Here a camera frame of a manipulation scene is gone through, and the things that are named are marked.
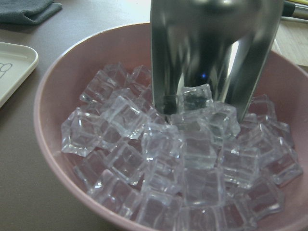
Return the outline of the silver metal ice scoop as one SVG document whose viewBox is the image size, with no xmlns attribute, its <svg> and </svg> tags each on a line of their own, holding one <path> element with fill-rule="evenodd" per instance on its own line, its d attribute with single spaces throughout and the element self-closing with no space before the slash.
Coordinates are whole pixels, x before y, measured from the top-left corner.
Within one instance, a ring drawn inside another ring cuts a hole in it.
<svg viewBox="0 0 308 231">
<path fill-rule="evenodd" d="M 180 90 L 209 84 L 214 100 L 242 120 L 283 12 L 281 0 L 153 0 L 151 63 L 155 108 L 179 112 Z"/>
</svg>

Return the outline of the clear ice cubes pile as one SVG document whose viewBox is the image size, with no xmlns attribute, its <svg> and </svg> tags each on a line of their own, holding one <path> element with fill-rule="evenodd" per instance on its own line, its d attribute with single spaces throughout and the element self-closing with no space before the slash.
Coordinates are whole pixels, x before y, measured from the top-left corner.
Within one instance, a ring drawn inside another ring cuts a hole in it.
<svg viewBox="0 0 308 231">
<path fill-rule="evenodd" d="M 266 95 L 242 122 L 207 84 L 180 90 L 180 111 L 152 105 L 151 72 L 99 70 L 61 125 L 62 151 L 94 201 L 160 231 L 252 231 L 282 211 L 280 186 L 303 172 L 290 128 Z"/>
</svg>

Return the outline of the pink bowl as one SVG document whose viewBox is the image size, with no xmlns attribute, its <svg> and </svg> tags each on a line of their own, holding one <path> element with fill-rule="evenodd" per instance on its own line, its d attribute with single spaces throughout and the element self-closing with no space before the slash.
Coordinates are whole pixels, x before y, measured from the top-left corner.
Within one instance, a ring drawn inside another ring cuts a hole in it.
<svg viewBox="0 0 308 231">
<path fill-rule="evenodd" d="M 272 52 L 244 121 L 207 88 L 165 119 L 151 102 L 150 25 L 91 36 L 47 71 L 35 130 L 50 167 L 128 231 L 308 226 L 308 76 Z"/>
</svg>

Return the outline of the cream serving tray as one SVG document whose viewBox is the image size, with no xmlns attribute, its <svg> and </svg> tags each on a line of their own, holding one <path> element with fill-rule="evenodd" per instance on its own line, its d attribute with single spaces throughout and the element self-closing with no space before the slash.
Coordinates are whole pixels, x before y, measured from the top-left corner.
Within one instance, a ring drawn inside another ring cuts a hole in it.
<svg viewBox="0 0 308 231">
<path fill-rule="evenodd" d="M 38 53 L 31 47 L 0 43 L 0 105 L 3 106 L 37 67 Z"/>
</svg>

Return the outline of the bamboo cutting board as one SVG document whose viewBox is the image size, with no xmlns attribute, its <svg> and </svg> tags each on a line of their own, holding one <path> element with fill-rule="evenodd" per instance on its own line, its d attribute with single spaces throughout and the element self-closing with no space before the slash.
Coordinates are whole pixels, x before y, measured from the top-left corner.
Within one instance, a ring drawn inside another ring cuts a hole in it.
<svg viewBox="0 0 308 231">
<path fill-rule="evenodd" d="M 300 66 L 308 65 L 308 21 L 283 18 L 272 50 Z"/>
</svg>

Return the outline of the grey folded cloth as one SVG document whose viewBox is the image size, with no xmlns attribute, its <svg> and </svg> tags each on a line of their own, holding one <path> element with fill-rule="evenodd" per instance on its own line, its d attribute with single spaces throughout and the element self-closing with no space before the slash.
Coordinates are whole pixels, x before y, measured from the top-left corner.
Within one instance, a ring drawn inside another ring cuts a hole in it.
<svg viewBox="0 0 308 231">
<path fill-rule="evenodd" d="M 38 25 L 62 9 L 53 0 L 1 0 L 0 22 L 17 25 Z"/>
</svg>

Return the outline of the steel muddler black tip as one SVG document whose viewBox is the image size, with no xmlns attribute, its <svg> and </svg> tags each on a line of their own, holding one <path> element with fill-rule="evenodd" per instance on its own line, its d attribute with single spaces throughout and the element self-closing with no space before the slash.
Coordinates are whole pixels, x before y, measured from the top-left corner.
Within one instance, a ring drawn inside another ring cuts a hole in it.
<svg viewBox="0 0 308 231">
<path fill-rule="evenodd" d="M 285 0 L 283 4 L 282 17 L 307 20 L 308 6 L 306 4 Z"/>
</svg>

